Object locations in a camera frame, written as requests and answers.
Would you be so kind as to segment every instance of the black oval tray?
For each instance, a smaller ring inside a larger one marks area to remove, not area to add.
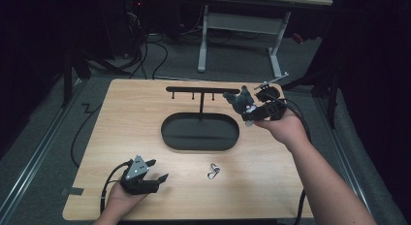
[[[168,116],[161,126],[164,143],[177,150],[222,151],[238,139],[237,122],[221,113],[178,112]]]

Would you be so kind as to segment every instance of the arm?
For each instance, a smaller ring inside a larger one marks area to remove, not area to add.
[[[106,208],[100,217],[93,223],[94,225],[115,225],[127,213],[129,213],[135,205],[143,200],[147,195],[130,195],[127,194],[123,187],[116,182],[110,191]]]
[[[376,224],[363,202],[308,140],[300,120],[289,110],[278,121],[255,121],[293,155],[318,224]]]

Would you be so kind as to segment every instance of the white desk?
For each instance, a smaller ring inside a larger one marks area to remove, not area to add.
[[[273,0],[287,3],[302,3],[318,6],[330,6],[332,0]],[[228,14],[209,13],[208,5],[205,5],[204,21],[203,21],[203,37],[200,46],[199,66],[198,71],[206,70],[206,35],[208,28],[236,30],[252,33],[263,33],[276,35],[275,42],[272,48],[269,48],[269,59],[271,67],[276,78],[282,77],[280,66],[278,64],[277,52],[281,44],[285,29],[289,21],[291,13],[285,13],[282,18],[264,18],[255,16],[237,16]]]

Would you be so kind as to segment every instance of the hook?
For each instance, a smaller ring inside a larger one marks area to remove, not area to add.
[[[220,173],[220,167],[216,166],[215,164],[210,164],[210,171],[208,172],[207,176],[209,179],[214,179],[218,173]]]

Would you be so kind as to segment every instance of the human hand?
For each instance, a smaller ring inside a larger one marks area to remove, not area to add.
[[[110,191],[106,208],[94,225],[117,224],[129,213],[147,194],[131,195],[124,191],[119,182],[116,182]]]
[[[254,124],[269,130],[272,136],[290,151],[293,146],[308,141],[300,119],[289,109],[279,120],[259,120],[254,121]]]

